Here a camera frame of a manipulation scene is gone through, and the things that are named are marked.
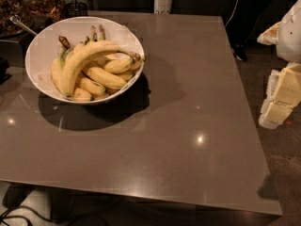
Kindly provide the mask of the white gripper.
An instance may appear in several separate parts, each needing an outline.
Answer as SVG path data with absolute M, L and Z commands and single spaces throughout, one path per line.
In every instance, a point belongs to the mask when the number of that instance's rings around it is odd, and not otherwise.
M 259 117 L 259 125 L 267 129 L 278 128 L 301 103 L 301 0 L 281 20 L 277 56 L 290 63 L 281 71 L 272 70 L 268 78 Z

